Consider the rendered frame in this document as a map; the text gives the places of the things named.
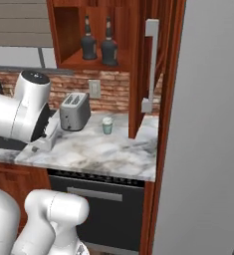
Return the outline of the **black dishwasher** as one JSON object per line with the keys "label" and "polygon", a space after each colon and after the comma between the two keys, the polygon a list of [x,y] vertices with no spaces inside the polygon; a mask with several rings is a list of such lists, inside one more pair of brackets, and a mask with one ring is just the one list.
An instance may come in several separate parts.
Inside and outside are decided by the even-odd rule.
{"label": "black dishwasher", "polygon": [[53,190],[68,192],[67,187],[74,187],[122,194],[122,202],[83,196],[89,203],[90,213],[77,227],[78,234],[85,242],[111,248],[120,255],[138,255],[144,197],[142,180],[51,168],[47,171]]}

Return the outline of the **grey window blind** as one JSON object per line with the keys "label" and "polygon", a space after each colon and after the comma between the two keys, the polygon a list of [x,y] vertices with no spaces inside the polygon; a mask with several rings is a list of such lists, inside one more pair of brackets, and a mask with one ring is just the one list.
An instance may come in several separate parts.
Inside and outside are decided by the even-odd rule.
{"label": "grey window blind", "polygon": [[0,46],[52,47],[46,0],[0,0]]}

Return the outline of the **silver toaster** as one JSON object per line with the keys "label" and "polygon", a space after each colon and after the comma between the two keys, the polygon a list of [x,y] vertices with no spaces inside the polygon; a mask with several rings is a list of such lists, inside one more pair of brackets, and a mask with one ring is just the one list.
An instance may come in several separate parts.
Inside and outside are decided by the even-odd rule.
{"label": "silver toaster", "polygon": [[90,116],[88,93],[69,93],[60,105],[60,121],[63,130],[78,131],[83,129]]}

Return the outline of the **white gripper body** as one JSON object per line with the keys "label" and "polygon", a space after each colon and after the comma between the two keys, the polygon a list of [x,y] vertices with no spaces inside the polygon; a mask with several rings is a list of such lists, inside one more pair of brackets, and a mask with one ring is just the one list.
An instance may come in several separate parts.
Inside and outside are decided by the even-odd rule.
{"label": "white gripper body", "polygon": [[45,137],[40,137],[34,142],[30,143],[30,146],[37,147],[42,151],[50,151],[56,142],[58,126],[60,123],[60,114],[58,111],[52,112],[52,116],[49,117],[49,123],[45,130]]}

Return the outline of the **wooden base cabinet door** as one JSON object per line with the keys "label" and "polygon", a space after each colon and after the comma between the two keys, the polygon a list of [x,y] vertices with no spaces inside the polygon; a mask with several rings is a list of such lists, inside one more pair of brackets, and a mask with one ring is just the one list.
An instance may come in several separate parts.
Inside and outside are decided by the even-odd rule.
{"label": "wooden base cabinet door", "polygon": [[46,168],[0,162],[0,189],[9,193],[21,210],[18,233],[21,233],[27,214],[24,209],[26,196],[33,189],[50,189],[51,184]]}

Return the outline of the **dark bottle with tan label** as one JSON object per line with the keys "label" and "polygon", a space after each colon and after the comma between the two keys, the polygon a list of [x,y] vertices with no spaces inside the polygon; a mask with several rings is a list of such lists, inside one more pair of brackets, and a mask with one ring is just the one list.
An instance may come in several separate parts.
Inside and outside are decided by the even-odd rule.
{"label": "dark bottle with tan label", "polygon": [[117,66],[117,42],[113,40],[111,17],[107,17],[106,38],[101,43],[102,61],[107,66]]}
{"label": "dark bottle with tan label", "polygon": [[97,57],[97,40],[92,36],[89,16],[85,16],[85,36],[81,39],[84,60],[94,60]]}

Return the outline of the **wooden wall cabinet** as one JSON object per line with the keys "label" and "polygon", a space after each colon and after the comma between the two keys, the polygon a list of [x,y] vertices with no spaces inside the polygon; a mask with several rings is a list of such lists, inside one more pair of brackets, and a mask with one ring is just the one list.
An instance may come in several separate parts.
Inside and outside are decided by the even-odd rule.
{"label": "wooden wall cabinet", "polygon": [[[57,67],[70,70],[128,71],[130,66],[130,0],[47,0],[48,15]],[[95,60],[84,60],[81,39],[85,36],[85,16],[89,16],[92,36],[97,40]],[[111,17],[117,42],[115,67],[102,63],[101,42],[106,38],[107,17]]]}

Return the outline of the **grey wall outlet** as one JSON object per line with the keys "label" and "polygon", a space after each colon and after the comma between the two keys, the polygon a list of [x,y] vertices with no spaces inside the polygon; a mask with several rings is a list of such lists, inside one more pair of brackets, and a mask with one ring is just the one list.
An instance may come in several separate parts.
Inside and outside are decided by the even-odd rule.
{"label": "grey wall outlet", "polygon": [[100,80],[89,80],[89,93],[92,99],[99,99],[101,97]]}

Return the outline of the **green cup with white lid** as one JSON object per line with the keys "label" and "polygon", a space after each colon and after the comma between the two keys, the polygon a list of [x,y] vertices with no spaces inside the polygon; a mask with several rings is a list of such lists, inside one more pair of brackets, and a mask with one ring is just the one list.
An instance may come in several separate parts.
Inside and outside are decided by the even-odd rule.
{"label": "green cup with white lid", "polygon": [[113,119],[111,117],[103,118],[103,132],[104,134],[111,134],[113,130]]}

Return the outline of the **grey fridge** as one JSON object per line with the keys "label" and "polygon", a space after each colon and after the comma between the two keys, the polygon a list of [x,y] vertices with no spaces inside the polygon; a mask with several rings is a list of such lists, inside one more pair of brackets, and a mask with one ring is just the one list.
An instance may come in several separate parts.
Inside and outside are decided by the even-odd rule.
{"label": "grey fridge", "polygon": [[152,255],[234,250],[234,0],[187,0]]}

